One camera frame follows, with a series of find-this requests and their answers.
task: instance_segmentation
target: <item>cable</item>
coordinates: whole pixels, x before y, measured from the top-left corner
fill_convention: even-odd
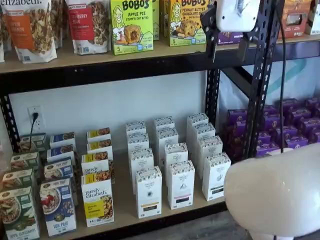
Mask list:
[[[37,113],[37,112],[32,113],[32,117],[33,117],[33,120],[32,120],[31,131],[30,131],[29,152],[30,152],[30,149],[31,149],[32,131],[34,130],[34,124],[35,124],[37,118],[39,117],[39,113]]]
[[[278,21],[280,23],[280,30],[282,36],[282,46],[283,46],[283,65],[282,65],[282,77],[281,77],[281,90],[280,90],[280,149],[281,153],[284,152],[284,109],[283,109],[283,100],[284,100],[284,85],[285,85],[285,77],[286,77],[286,38],[285,38],[285,30],[282,25],[282,19],[278,12],[277,7],[275,7],[275,12],[278,17]]]

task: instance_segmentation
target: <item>shelf upright post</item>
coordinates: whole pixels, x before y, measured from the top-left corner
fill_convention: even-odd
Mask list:
[[[0,93],[0,107],[3,114],[3,119],[8,132],[8,137],[11,143],[12,150],[14,153],[19,153],[20,137],[19,137],[14,112],[13,112],[8,94]]]
[[[262,0],[257,17],[256,35],[254,37],[257,47],[244,132],[243,159],[254,157],[256,154],[271,74],[273,52],[276,48],[280,27],[275,11],[276,7],[279,13],[282,13],[284,1]]]
[[[220,69],[210,69],[206,72],[206,91],[205,91],[205,114],[209,122],[216,127],[216,116],[218,106],[218,94],[220,83]]]

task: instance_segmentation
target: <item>electrical outlet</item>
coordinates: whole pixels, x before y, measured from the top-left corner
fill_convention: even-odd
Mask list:
[[[33,133],[40,133],[45,131],[45,120],[44,116],[42,115],[42,109],[40,106],[30,106],[28,107],[29,119],[30,124],[32,124],[34,117],[32,116],[33,113],[38,113],[39,116],[35,120],[33,124]]]

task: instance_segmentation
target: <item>granola bag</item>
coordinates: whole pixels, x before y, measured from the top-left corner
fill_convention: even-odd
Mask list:
[[[66,0],[74,53],[106,53],[111,49],[109,0]]]
[[[4,44],[2,42],[2,34],[0,34],[0,63],[3,63],[4,59]]]
[[[9,31],[6,27],[5,16],[4,16],[3,11],[1,9],[1,5],[0,5],[0,25],[1,25],[0,35],[2,37],[3,52],[6,53],[6,52],[12,50],[11,37],[10,37]]]
[[[63,2],[64,0],[51,0],[50,21],[51,21],[54,44],[56,49],[62,47]]]
[[[2,0],[1,6],[20,61],[47,63],[57,58],[51,0]]]

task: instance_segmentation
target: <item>white plastic device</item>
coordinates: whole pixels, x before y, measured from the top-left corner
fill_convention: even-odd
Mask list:
[[[216,0],[216,25],[221,32],[250,32],[259,6],[260,0]]]
[[[320,229],[320,143],[233,164],[226,206],[254,240],[292,240]]]

